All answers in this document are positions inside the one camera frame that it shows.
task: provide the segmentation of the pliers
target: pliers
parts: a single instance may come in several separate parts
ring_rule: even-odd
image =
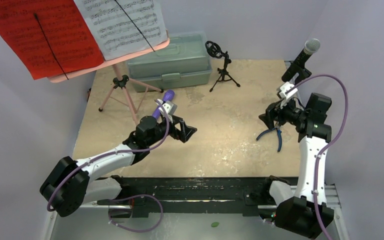
[[[274,130],[276,130],[276,132],[277,132],[277,139],[279,140],[279,145],[278,145],[278,147],[277,147],[277,152],[280,152],[281,149],[282,149],[282,135],[281,135],[282,131],[281,131],[281,126],[280,126],[278,123],[276,123],[276,124],[274,125],[274,128],[273,128],[273,129],[267,129],[267,130],[263,131],[262,133],[260,133],[260,134],[258,135],[258,137],[257,137],[257,141],[258,141],[263,135],[268,134],[268,133],[270,133],[270,132],[272,132],[272,131],[274,131]]]

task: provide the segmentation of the microphone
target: microphone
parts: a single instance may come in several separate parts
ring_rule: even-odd
[[[171,89],[167,90],[165,93],[164,93],[164,96],[162,97],[162,101],[163,102],[167,102],[167,101],[172,101],[173,99],[175,98],[175,92]],[[158,118],[160,117],[160,110],[158,110],[159,106],[156,107],[155,111],[153,112],[152,116],[158,120]]]
[[[290,64],[289,68],[282,76],[283,82],[289,82],[297,73],[295,84],[311,76],[311,72],[306,69],[307,60],[319,50],[320,41],[316,38],[309,39],[305,42],[304,49],[299,53],[295,60]]]

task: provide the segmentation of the purple cylinder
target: purple cylinder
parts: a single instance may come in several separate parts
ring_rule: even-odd
[[[164,93],[164,96],[162,97],[162,101],[172,101],[175,98],[175,91],[169,89]],[[160,117],[160,110],[158,110],[158,107],[156,107],[155,111],[153,111],[152,116],[158,120]]]

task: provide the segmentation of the wall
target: wall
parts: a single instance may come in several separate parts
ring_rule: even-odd
[[[46,201],[39,188],[73,151],[95,73],[33,81],[0,37],[0,240],[38,240]]]
[[[328,0],[160,0],[169,33],[204,30],[232,59],[293,60]]]
[[[314,74],[344,81],[349,115],[329,150],[327,180],[338,189],[351,239],[384,239],[384,1],[328,1],[312,38],[321,48],[307,63]],[[344,111],[336,82],[318,79],[300,89],[332,97],[328,123],[336,134]]]

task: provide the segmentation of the toolbox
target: toolbox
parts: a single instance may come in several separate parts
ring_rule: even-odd
[[[169,35],[170,44],[127,61],[129,77],[160,89],[207,84],[212,72],[203,32]],[[136,92],[145,86],[133,84]]]

